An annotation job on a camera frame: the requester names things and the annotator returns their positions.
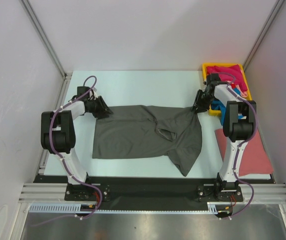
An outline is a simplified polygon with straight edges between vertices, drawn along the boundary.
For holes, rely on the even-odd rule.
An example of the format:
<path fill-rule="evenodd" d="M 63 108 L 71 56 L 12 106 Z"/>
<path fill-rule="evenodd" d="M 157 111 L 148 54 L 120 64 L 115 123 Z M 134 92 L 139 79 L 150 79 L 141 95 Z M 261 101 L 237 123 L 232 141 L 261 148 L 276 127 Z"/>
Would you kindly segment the dark grey t-shirt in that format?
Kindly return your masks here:
<path fill-rule="evenodd" d="M 94 159 L 142 159 L 167 156 L 186 177 L 203 144 L 202 126 L 190 107 L 113 106 L 95 123 Z"/>

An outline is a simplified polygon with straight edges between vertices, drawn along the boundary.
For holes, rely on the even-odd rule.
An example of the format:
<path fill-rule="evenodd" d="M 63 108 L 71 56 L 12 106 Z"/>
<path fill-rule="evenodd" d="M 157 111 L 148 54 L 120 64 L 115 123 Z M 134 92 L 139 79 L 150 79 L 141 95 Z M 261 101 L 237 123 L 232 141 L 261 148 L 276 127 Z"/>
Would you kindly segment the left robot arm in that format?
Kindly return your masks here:
<path fill-rule="evenodd" d="M 75 151 L 74 120 L 86 113 L 92 114 L 95 119 L 105 119 L 113 114 L 94 88 L 79 86 L 77 95 L 66 105 L 41 114 L 40 132 L 42 148 L 57 157 L 66 172 L 68 183 L 78 185 L 76 194 L 83 200 L 93 196 L 94 188 L 86 183 L 88 173 Z"/>

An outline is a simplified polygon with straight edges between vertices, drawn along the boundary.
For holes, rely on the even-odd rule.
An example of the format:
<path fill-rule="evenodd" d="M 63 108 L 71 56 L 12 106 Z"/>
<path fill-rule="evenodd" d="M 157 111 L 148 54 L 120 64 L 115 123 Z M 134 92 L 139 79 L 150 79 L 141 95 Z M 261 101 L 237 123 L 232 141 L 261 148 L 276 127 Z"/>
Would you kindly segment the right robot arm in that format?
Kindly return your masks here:
<path fill-rule="evenodd" d="M 225 106 L 222 130 L 226 137 L 226 150 L 223 164 L 217 174 L 213 188 L 214 196 L 225 201 L 237 191 L 239 169 L 248 142 L 256 135 L 258 118 L 256 102 L 246 100 L 232 88 L 236 78 L 231 82 L 222 81 L 218 73 L 206 77 L 205 88 L 197 91 L 192 111 L 203 113 L 210 109 L 214 100 Z"/>

